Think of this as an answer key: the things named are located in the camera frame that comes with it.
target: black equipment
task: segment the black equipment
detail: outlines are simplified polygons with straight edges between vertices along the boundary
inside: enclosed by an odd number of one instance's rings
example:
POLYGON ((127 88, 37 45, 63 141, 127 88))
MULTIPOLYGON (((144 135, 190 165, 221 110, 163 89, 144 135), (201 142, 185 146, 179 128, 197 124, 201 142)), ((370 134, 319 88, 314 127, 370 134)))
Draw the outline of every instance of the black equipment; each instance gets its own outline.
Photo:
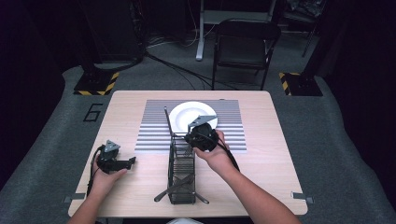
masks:
POLYGON ((91 173, 90 173, 90 182, 88 183, 87 196, 91 192, 93 177, 96 174, 96 171, 93 170, 93 164, 95 163, 96 154, 100 151, 100 154, 97 159, 98 169, 101 169, 106 174, 109 174, 110 171, 119 171, 122 169, 131 170, 132 164, 136 161, 136 157, 132 157, 128 161, 117 161, 116 157, 119 154, 120 146, 115 144, 114 142, 107 140, 106 145, 101 145, 96 149, 93 154, 91 161, 91 173))
POLYGON ((184 140, 190 144, 191 148, 198 147, 202 151, 212 151, 216 146, 220 146, 227 153, 227 156, 230 158, 233 166, 239 171, 239 166, 233 157, 233 153, 231 153, 230 149, 228 149, 219 139, 219 135, 216 133, 216 130, 212 129, 210 124, 203 123, 195 126, 190 133, 187 133, 184 136, 184 140))
POLYGON ((141 61, 145 26, 136 1, 78 0, 101 62, 141 61))
POLYGON ((97 163, 99 168, 107 174, 109 174, 110 171, 119 171, 124 168, 130 170, 132 164, 134 164, 136 160, 136 157, 133 157, 128 161, 117 161, 116 157, 119 154, 118 149, 106 151, 105 145, 101 145, 99 148, 101 149, 101 153, 99 154, 97 163))

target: human hand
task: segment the human hand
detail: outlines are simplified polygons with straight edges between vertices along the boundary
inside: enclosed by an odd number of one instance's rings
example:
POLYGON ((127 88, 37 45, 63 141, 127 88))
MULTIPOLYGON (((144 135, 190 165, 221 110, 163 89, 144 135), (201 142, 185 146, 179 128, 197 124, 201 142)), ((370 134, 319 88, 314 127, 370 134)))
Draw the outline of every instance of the human hand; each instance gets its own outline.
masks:
MULTIPOLYGON (((229 146, 225 143, 224 133, 219 130, 216 130, 216 133, 219 135, 219 144, 225 146, 227 150, 230 150, 229 146)), ((225 175, 231 171, 237 171, 228 157, 227 152, 220 146, 216 146, 210 152, 202 151, 197 147, 193 148, 193 150, 199 158, 205 160, 209 167, 219 175, 225 175)))
POLYGON ((98 158, 99 156, 96 156, 95 162, 93 163, 94 175, 90 196, 94 195, 94 197, 103 200, 113 188, 114 183, 126 174, 127 169, 119 170, 110 175, 106 174, 98 167, 98 158))

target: gray carpet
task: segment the gray carpet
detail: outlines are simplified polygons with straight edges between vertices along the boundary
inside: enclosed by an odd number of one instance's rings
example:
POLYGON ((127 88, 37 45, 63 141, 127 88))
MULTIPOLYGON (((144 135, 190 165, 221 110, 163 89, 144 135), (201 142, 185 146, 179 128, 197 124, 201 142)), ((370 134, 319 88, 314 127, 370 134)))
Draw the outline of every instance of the gray carpet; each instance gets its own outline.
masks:
MULTIPOLYGON (((273 97, 303 191, 316 201, 308 205, 308 213, 300 219, 303 223, 395 223, 396 214, 375 173, 361 160, 344 131, 338 105, 323 79, 316 77, 323 97, 287 96, 283 92, 278 73, 304 70, 314 47, 312 45, 302 58, 305 41, 303 35, 281 36, 264 87, 273 97)), ((210 77, 213 40, 206 41, 202 62, 195 61, 195 51, 196 43, 187 48, 179 44, 148 48, 148 52, 163 60, 210 77)), ((64 72, 66 87, 61 102, 0 193, 0 223, 65 223, 68 220, 69 204, 64 203, 64 197, 76 189, 111 98, 111 94, 74 95, 73 88, 81 75, 79 67, 64 72), (92 104, 103 104, 94 108, 101 111, 99 118, 96 122, 84 122, 92 104)), ((253 73, 243 79, 234 75, 233 70, 219 70, 221 80, 260 83, 260 76, 255 78, 253 73)), ((183 76, 145 58, 139 65, 120 72, 111 93, 117 90, 209 90, 198 78, 183 76)), ((239 90, 260 88, 235 87, 239 90)), ((230 90, 221 84, 217 84, 216 89, 230 90)), ((109 220, 109 223, 121 222, 121 219, 109 220)))

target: person's left hand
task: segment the person's left hand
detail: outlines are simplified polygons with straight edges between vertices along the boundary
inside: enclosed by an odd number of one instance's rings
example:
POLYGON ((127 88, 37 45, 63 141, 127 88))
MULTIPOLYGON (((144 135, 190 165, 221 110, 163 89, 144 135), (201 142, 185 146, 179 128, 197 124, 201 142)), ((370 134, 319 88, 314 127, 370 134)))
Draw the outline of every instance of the person's left hand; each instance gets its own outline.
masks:
POLYGON ((95 163, 93 164, 94 176, 90 196, 94 195, 95 197, 104 199, 113 188, 114 183, 126 174, 127 169, 122 169, 108 175, 98 167, 97 161, 98 156, 95 158, 95 163))

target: desk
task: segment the desk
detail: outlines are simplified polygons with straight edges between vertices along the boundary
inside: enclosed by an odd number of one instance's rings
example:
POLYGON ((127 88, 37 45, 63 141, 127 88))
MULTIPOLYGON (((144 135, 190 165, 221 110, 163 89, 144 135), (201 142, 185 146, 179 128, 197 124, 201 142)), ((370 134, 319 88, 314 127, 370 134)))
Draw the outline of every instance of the desk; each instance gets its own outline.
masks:
POLYGON ((243 11, 216 11, 205 10, 204 0, 201 0, 201 12, 199 20, 199 42, 196 61, 201 61, 204 54, 204 24, 219 24, 228 19, 247 19, 258 21, 270 21, 273 15, 276 0, 270 0, 271 6, 268 12, 243 12, 243 11))
MULTIPOLYGON (((271 96, 266 91, 116 91, 109 103, 92 153, 76 193, 85 193, 93 152, 107 139, 120 145, 118 160, 136 156, 136 163, 120 179, 99 210, 99 217, 241 217, 248 213, 230 187, 196 158, 195 187, 210 204, 173 205, 154 197, 166 189, 168 153, 135 151, 147 100, 237 100, 246 136, 245 153, 234 153, 241 172, 284 203, 295 215, 307 212, 305 201, 290 193, 302 192, 271 96)), ((72 216, 83 200, 73 200, 72 216)))

